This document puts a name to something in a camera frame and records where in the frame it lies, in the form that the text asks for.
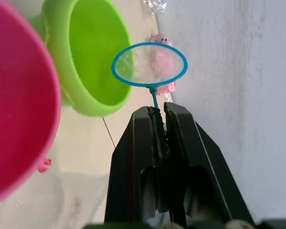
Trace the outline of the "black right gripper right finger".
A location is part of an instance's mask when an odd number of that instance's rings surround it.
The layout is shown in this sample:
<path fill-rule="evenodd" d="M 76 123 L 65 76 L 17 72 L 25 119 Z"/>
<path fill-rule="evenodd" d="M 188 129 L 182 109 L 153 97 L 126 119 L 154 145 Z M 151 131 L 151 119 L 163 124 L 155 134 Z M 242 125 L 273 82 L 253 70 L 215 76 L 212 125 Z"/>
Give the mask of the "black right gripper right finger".
<path fill-rule="evenodd" d="M 165 103 L 172 171 L 170 218 L 182 227 L 255 223 L 219 146 L 183 106 Z"/>

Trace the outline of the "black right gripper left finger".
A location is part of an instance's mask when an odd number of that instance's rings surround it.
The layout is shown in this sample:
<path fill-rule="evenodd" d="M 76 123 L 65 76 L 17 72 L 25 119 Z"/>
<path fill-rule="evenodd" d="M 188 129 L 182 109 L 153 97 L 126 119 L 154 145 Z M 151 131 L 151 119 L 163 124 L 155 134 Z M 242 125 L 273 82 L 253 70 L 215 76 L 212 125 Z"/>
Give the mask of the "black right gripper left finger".
<path fill-rule="evenodd" d="M 105 222 L 143 223 L 167 212 L 171 156 L 160 109 L 132 113 L 111 160 Z"/>

